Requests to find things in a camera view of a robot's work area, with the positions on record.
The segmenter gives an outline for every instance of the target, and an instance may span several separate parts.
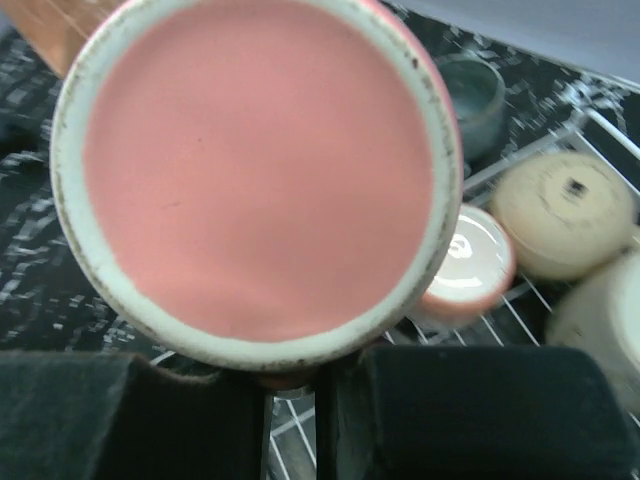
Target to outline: wall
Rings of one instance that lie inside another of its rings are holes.
[[[640,84],[638,0],[391,0],[460,28]]]

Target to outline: white logo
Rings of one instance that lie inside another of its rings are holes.
[[[459,233],[453,234],[453,240],[449,244],[449,255],[453,258],[469,258],[473,254],[471,244],[463,235]]]

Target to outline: dish rack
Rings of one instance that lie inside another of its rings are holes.
[[[495,181],[508,168],[540,153],[574,150],[595,155],[611,165],[634,193],[640,211],[640,148],[594,110],[575,111],[556,130],[505,157],[464,182],[464,202],[485,207]],[[394,344],[539,346],[544,320],[572,285],[566,282],[534,284],[518,275],[496,307],[478,322],[461,330],[425,333],[405,319],[385,336]],[[270,438],[271,480],[315,479],[315,412],[313,397],[276,399]],[[631,415],[640,428],[638,419]]]

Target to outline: marble surface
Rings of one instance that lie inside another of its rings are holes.
[[[459,52],[479,56],[504,77],[507,129],[495,151],[477,168],[545,135],[575,108],[597,108],[640,142],[637,94],[402,8],[395,12],[434,58]],[[41,128],[43,142],[39,151],[0,161],[0,349],[133,351],[157,356],[165,349],[136,332],[105,304],[69,251],[51,197],[46,153],[59,81],[21,39],[12,36],[10,41],[11,55],[0,60],[2,107],[23,112]],[[20,88],[14,85],[13,91],[7,90],[10,67],[19,62],[33,70],[25,81],[35,82],[44,92],[32,106],[25,106]]]

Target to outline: wooden cutting board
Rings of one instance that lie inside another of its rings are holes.
[[[0,0],[33,49],[64,77],[89,35],[124,0]]]

